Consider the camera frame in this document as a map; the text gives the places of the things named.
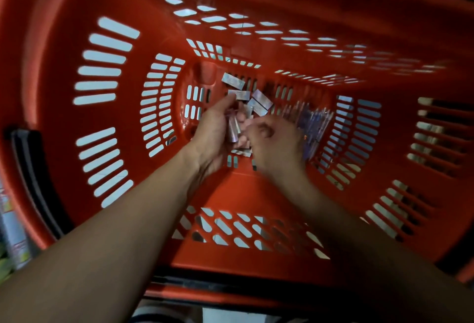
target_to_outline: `forearm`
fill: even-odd
[[[198,179],[181,150],[0,289],[2,322],[121,322],[133,311]]]
[[[474,322],[474,295],[329,200],[306,176],[283,193],[308,217],[351,287],[387,321]]]

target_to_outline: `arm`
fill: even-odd
[[[268,136],[271,128],[273,135]],[[259,171],[312,223],[331,261],[368,306],[389,322],[474,322],[474,294],[314,187],[300,133],[277,116],[247,128]]]
[[[193,140],[136,188],[0,286],[0,322],[125,322],[187,196],[222,166],[229,95]]]

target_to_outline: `left hand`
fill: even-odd
[[[222,167],[224,157],[228,155],[231,149],[246,145],[246,138],[243,136],[236,144],[225,142],[228,125],[225,114],[234,105],[235,101],[235,94],[228,94],[209,108],[199,120],[196,133],[187,145],[194,159],[197,159],[199,163],[201,181]],[[239,111],[237,120],[243,122],[245,113]]]

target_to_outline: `red plastic basket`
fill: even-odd
[[[308,173],[369,224],[433,262],[470,227],[471,2],[1,0],[0,14],[0,127],[22,129],[13,147],[1,141],[1,174],[42,248],[183,147],[226,92],[224,72],[265,91],[271,114],[297,102],[335,112]],[[167,283],[342,287],[251,158],[226,163],[190,202],[148,294],[268,308],[287,302]]]

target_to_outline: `basket handle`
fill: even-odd
[[[39,131],[16,129],[11,141],[20,175],[35,207],[51,234],[59,239],[74,229],[49,176]]]

